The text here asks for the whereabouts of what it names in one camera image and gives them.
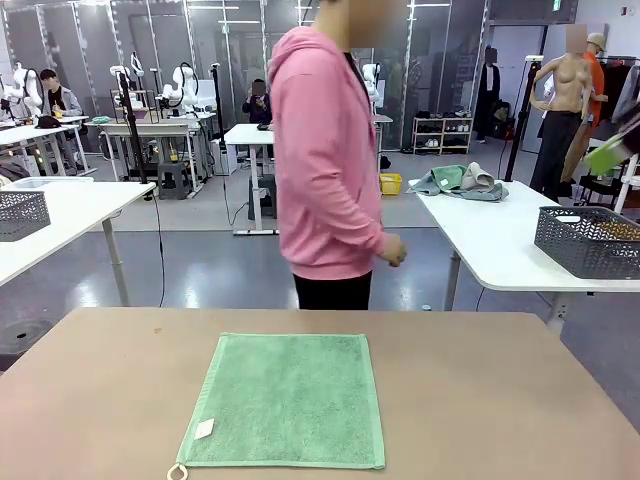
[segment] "gray floor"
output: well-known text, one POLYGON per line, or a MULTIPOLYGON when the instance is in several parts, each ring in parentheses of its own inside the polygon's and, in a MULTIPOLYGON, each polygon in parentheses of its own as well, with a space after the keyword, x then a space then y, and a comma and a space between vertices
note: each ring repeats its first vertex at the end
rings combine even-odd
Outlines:
MULTIPOLYGON (((475 144, 469 155, 402 155, 388 153, 392 166, 388 172, 399 173, 404 180, 403 192, 408 188, 407 182, 420 178, 430 169, 440 165, 478 162, 489 173, 498 176, 498 165, 504 142, 493 140, 486 145, 475 144)), ((501 172, 504 175, 509 149, 504 155, 501 172)), ((520 152, 514 178, 528 183, 533 172, 536 156, 520 152)), ((91 166, 98 167, 93 177, 100 180, 113 180, 111 165, 103 160, 92 160, 91 166)), ((227 200, 231 216, 249 200, 249 170, 238 170, 225 178, 227 200)), ((203 190, 191 200, 160 202, 164 221, 162 228, 166 231, 228 231, 233 229, 253 228, 253 222, 247 219, 246 208, 238 214, 234 226, 229 225, 224 202, 223 179, 214 177, 209 180, 203 190)), ((425 211, 423 205, 413 194, 402 194, 397 197, 383 198, 383 221, 387 228, 399 227, 434 227, 433 218, 425 211)), ((265 219, 265 228, 276 228, 276 222, 265 219)), ((129 206, 122 215, 114 220, 114 228, 118 231, 153 231, 157 222, 153 203, 140 200, 129 206)))
MULTIPOLYGON (((419 311, 441 308, 449 258, 434 228, 392 230, 407 242, 398 269, 376 266, 371 308, 419 311)), ((295 308, 292 278, 276 237, 237 238, 229 232, 166 232, 164 306, 188 308, 295 308)), ((132 302, 157 306, 161 293, 158 236, 120 232, 132 302)), ((481 292, 462 269, 456 310, 474 310, 481 292)), ((106 243, 89 233, 0 288, 0 328, 16 321, 52 323, 78 307, 119 304, 106 243)), ((549 308, 533 293, 486 291, 480 311, 525 311, 545 318, 549 308)), ((640 430, 640 295, 581 296, 562 340, 640 430)))

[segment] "gray plastic basket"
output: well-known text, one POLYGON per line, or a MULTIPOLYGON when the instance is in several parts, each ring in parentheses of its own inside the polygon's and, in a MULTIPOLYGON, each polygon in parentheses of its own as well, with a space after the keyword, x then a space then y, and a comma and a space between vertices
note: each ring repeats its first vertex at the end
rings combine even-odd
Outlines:
POLYGON ((640 279, 640 225, 601 207, 541 207, 535 244, 578 278, 640 279))
POLYGON ((15 242, 50 223, 43 192, 0 192, 0 242, 15 242))

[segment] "pink hoodie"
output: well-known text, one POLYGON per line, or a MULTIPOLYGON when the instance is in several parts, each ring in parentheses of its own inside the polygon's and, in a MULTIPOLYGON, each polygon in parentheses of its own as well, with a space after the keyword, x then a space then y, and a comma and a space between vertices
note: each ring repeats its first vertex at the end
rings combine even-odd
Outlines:
POLYGON ((269 79, 282 254, 303 278, 365 275, 386 236, 368 97, 344 53, 310 27, 277 43, 269 79))

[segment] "yellow basket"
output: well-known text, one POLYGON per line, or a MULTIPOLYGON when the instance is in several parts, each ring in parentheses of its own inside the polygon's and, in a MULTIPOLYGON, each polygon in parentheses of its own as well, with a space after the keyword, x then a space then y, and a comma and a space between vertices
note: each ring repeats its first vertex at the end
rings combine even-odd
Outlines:
POLYGON ((380 190, 383 195, 398 195, 402 189, 402 177, 397 173, 380 174, 380 190))

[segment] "orange shirt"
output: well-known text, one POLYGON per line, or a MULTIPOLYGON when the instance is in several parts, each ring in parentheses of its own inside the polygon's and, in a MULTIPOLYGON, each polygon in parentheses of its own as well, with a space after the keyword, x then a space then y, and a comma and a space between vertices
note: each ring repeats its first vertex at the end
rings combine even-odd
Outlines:
MULTIPOLYGON (((604 70, 593 52, 586 52, 583 56, 591 65, 591 78, 593 79, 593 88, 596 95, 604 95, 604 70)), ((600 111, 602 110, 602 102, 591 100, 590 111, 593 113, 593 126, 600 123, 600 111)))

